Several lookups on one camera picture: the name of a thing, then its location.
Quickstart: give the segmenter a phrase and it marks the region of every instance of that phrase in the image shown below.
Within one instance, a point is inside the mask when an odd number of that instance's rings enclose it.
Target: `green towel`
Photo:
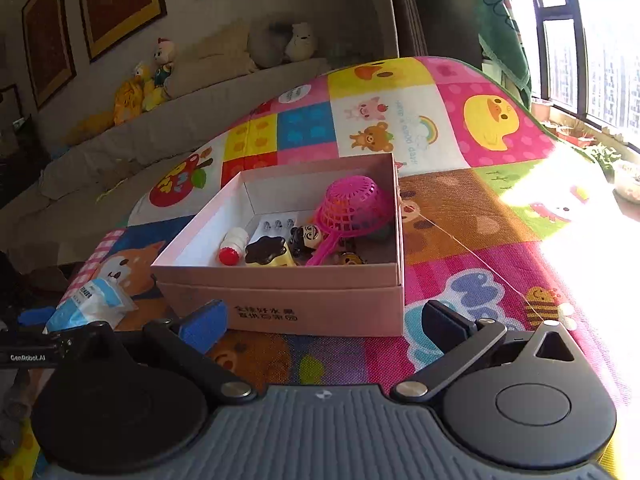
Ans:
[[[495,62],[520,91],[522,102],[531,106],[531,75],[522,48],[520,30],[511,15],[510,0],[474,0],[478,36],[486,56]]]

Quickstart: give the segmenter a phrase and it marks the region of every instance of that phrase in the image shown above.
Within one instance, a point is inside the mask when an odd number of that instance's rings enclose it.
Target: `white bottle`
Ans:
[[[233,227],[226,233],[220,250],[218,251],[218,259],[226,266],[237,265],[246,251],[246,244],[249,241],[249,235],[241,227]]]

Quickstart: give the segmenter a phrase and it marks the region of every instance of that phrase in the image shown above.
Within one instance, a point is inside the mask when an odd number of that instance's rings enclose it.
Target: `play mat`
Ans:
[[[440,356],[420,328],[428,299],[516,330],[535,328],[540,316],[559,319],[618,408],[616,436],[602,463],[619,478],[632,478],[624,471],[636,461],[634,373],[626,358],[630,343],[620,333],[624,305],[637,303],[637,295],[632,275],[609,269],[608,236],[598,233],[605,225],[615,232],[624,219],[597,164],[546,133],[503,88],[455,60],[364,64],[262,104],[143,196],[67,295],[91,277],[112,276],[138,306],[119,329],[165,317],[170,310],[149,266],[238,171],[371,152],[393,152],[399,171],[404,337],[227,332],[210,358],[258,388],[379,383],[388,391]],[[250,310],[242,315],[258,315]],[[28,478],[33,452],[29,457],[21,475],[13,476],[17,469],[9,464],[5,480]]]

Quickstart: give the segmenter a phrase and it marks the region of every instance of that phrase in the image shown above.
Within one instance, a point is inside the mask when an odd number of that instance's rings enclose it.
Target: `window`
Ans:
[[[589,116],[640,137],[640,31],[629,19],[635,0],[579,0],[587,49]]]
[[[635,0],[511,0],[534,94],[581,120],[626,128],[640,146]]]
[[[574,20],[549,20],[544,25],[549,69],[549,97],[576,111],[578,63],[575,51]]]

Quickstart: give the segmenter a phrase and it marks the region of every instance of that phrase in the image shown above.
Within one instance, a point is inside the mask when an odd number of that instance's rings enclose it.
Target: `white plastic bag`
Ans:
[[[74,295],[61,303],[47,321],[45,333],[106,321],[115,329],[136,304],[116,282],[96,278],[86,282]]]

